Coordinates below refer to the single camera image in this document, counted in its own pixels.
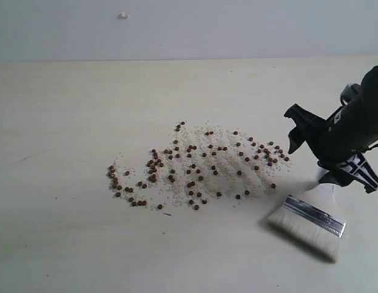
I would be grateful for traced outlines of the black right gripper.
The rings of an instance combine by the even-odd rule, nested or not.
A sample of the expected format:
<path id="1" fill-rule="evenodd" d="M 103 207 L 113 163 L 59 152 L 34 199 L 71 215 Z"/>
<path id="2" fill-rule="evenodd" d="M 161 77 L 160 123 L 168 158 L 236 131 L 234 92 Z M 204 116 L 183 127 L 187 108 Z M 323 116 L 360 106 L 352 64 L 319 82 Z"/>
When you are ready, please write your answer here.
<path id="1" fill-rule="evenodd" d="M 306 142 L 327 170 L 319 183 L 348 186 L 361 183 L 367 194 L 378 190 L 378 176 L 364 153 L 378 147 L 378 65 L 360 85 L 348 85 L 340 96 L 342 106 L 326 121 L 293 104 L 284 114 L 296 126 L 289 132 L 289 154 Z"/>

